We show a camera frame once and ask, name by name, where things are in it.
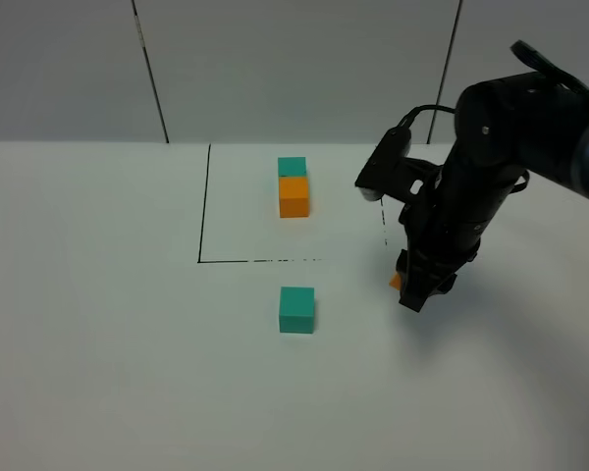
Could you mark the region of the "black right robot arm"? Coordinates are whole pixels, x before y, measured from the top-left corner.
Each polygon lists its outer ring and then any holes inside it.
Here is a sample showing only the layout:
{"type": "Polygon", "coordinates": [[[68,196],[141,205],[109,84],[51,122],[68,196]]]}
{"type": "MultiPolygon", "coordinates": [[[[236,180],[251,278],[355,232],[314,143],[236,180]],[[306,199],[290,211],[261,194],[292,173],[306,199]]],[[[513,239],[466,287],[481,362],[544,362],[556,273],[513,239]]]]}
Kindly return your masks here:
{"type": "Polygon", "coordinates": [[[589,87],[521,40],[511,51],[529,73],[461,94],[444,164],[402,158],[396,166],[407,238],[397,262],[400,303],[415,312],[453,287],[506,198],[531,174],[589,199],[589,87]]]}

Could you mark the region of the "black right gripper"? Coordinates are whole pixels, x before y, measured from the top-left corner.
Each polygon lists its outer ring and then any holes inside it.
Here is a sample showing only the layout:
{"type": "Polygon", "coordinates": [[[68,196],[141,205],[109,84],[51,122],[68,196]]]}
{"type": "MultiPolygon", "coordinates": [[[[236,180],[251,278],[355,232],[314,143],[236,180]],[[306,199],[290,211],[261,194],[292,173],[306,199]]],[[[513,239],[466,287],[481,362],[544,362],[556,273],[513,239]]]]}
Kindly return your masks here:
{"type": "Polygon", "coordinates": [[[480,237],[515,185],[515,166],[479,167],[454,157],[402,209],[407,249],[398,258],[400,304],[420,312],[434,288],[447,294],[455,273],[477,252],[480,237]]]}

